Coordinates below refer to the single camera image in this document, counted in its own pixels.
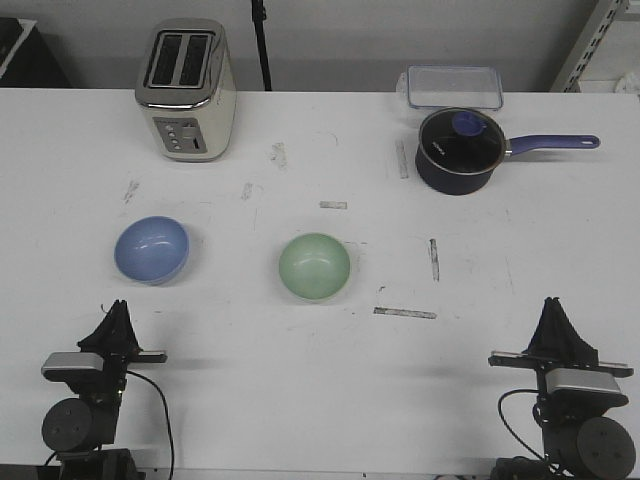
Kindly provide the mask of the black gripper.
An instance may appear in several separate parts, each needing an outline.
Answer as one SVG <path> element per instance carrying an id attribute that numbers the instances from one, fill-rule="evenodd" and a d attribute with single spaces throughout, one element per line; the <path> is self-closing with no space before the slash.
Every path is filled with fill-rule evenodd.
<path id="1" fill-rule="evenodd" d="M 77 346 L 81 350 L 107 350 L 116 336 L 120 307 L 122 342 L 125 349 L 140 350 L 126 300 L 115 300 L 96 329 L 79 340 Z M 161 364 L 168 359 L 168 355 L 163 350 L 140 350 L 130 355 L 100 356 L 104 359 L 102 371 L 64 372 L 64 382 L 74 393 L 90 400 L 116 400 L 126 388 L 126 375 L 131 363 Z"/>
<path id="2" fill-rule="evenodd" d="M 563 362 L 540 357 L 548 356 L 554 346 L 551 339 L 553 326 L 556 350 Z M 634 374 L 634 370 L 627 364 L 598 360 L 598 350 L 577 333 L 559 298 L 547 297 L 537 327 L 523 353 L 493 351 L 488 363 L 496 367 L 533 370 L 538 387 L 537 405 L 542 415 L 604 415 L 611 408 L 626 406 L 629 403 L 628 396 L 623 392 L 625 398 L 595 394 L 548 394 L 545 382 L 545 375 L 557 368 L 607 372 L 611 373 L 616 381 Z"/>

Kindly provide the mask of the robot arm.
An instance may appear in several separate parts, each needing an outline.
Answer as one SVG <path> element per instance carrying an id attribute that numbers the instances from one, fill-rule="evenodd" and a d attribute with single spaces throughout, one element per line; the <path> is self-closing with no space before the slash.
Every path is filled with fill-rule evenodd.
<path id="1" fill-rule="evenodd" d="M 98 327 L 73 352 L 54 352 L 41 373 L 74 395 L 53 405 L 41 435 L 60 462 L 59 479 L 144 479 L 126 448 L 115 441 L 122 397 L 133 363 L 161 364 L 163 351 L 145 351 L 136 338 L 127 302 L 116 300 Z"/>
<path id="2" fill-rule="evenodd" d="M 556 297 L 545 299 L 541 316 L 526 349 L 519 353 L 494 351 L 494 367 L 535 372 L 536 396 L 532 416 L 541 429 L 543 452 L 537 453 L 509 425 L 503 411 L 514 389 L 497 401 L 507 431 L 530 458 L 499 458 L 492 479 L 627 479 L 636 464 L 636 448 L 629 432 L 605 416 L 611 408 L 629 403 L 617 380 L 634 370 L 625 363 L 603 362 L 599 352 L 575 330 Z"/>

